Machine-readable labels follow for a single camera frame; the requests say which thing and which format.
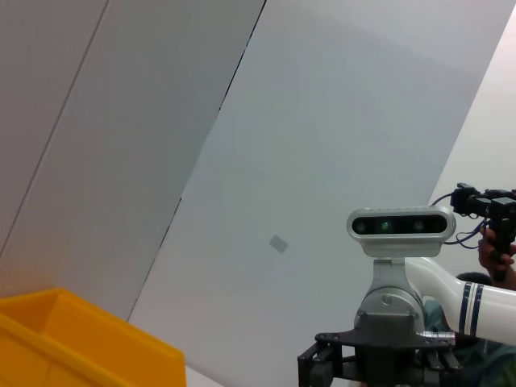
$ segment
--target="green clothing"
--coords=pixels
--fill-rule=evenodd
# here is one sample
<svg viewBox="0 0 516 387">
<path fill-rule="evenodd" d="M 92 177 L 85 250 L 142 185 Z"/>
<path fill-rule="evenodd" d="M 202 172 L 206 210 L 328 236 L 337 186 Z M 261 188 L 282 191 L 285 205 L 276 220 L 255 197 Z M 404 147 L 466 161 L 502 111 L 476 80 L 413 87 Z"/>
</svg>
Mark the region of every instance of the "green clothing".
<svg viewBox="0 0 516 387">
<path fill-rule="evenodd" d="M 437 301 L 425 302 L 425 311 L 428 331 L 450 331 L 443 323 L 443 308 Z M 464 368 L 461 385 L 516 387 L 516 347 L 479 339 L 478 343 L 456 349 L 453 354 Z"/>
</svg>

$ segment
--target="white panel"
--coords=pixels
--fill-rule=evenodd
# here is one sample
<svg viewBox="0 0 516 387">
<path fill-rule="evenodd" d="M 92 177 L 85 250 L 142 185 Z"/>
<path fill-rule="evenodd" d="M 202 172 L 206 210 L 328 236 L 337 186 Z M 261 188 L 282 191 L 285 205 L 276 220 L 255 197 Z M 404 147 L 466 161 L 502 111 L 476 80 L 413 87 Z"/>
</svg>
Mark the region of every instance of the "white panel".
<svg viewBox="0 0 516 387">
<path fill-rule="evenodd" d="M 111 1 L 2 257 L 127 317 L 262 0 Z"/>
<path fill-rule="evenodd" d="M 451 192 L 458 182 L 477 189 L 514 189 L 516 144 L 516 13 L 510 17 L 485 73 L 468 117 L 453 147 L 432 200 Z M 479 220 L 457 219 L 458 231 L 471 231 Z M 478 238 L 466 244 L 475 246 Z M 477 252 L 447 246 L 436 259 L 450 273 L 485 270 Z"/>
<path fill-rule="evenodd" d="M 105 3 L 0 1 L 0 250 Z"/>
<path fill-rule="evenodd" d="M 427 203 L 514 6 L 364 3 L 267 3 L 131 317 L 223 385 L 296 385 L 352 327 L 372 261 L 348 215 Z"/>
</svg>

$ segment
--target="blue stripe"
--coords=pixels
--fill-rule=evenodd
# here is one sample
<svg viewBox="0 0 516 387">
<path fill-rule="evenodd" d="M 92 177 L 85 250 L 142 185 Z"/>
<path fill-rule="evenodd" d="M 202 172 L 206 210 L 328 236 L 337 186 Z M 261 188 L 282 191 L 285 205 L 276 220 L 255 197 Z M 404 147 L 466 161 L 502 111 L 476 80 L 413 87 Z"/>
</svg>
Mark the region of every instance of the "blue stripe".
<svg viewBox="0 0 516 387">
<path fill-rule="evenodd" d="M 469 335 L 475 337 L 476 336 L 476 323 L 478 322 L 478 312 L 481 309 L 481 299 L 482 299 L 482 290 L 484 289 L 483 285 L 478 285 L 476 287 L 475 294 L 475 304 L 473 305 L 473 316 L 471 317 L 471 329 L 469 330 Z"/>
<path fill-rule="evenodd" d="M 471 282 L 466 282 L 464 292 L 462 293 L 462 305 L 460 306 L 459 317 L 459 333 L 464 334 L 464 326 L 466 325 L 466 313 L 468 312 L 469 291 L 471 290 Z"/>
</svg>

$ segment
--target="yellow plastic crate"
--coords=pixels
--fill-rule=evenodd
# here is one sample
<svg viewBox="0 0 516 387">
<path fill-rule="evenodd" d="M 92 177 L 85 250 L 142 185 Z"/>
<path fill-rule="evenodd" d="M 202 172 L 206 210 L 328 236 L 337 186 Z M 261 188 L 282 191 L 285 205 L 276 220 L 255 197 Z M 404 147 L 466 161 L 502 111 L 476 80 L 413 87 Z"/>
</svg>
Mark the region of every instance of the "yellow plastic crate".
<svg viewBox="0 0 516 387">
<path fill-rule="evenodd" d="M 0 299 L 0 387 L 185 387 L 185 358 L 64 289 Z"/>
</svg>

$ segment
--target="person's hand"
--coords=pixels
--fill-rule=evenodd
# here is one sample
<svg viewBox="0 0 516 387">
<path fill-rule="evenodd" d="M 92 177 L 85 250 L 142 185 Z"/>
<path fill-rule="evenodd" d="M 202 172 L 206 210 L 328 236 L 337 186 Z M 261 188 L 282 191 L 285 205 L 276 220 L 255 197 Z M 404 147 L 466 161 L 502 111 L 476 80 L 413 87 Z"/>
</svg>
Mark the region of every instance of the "person's hand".
<svg viewBox="0 0 516 387">
<path fill-rule="evenodd" d="M 478 260 L 484 268 L 487 268 L 489 272 L 492 271 L 504 271 L 514 263 L 511 258 L 516 254 L 516 245 L 510 245 L 510 254 L 501 254 L 494 248 L 493 241 L 495 240 L 496 234 L 490 229 L 481 229 L 481 234 L 485 237 L 478 241 Z"/>
</svg>

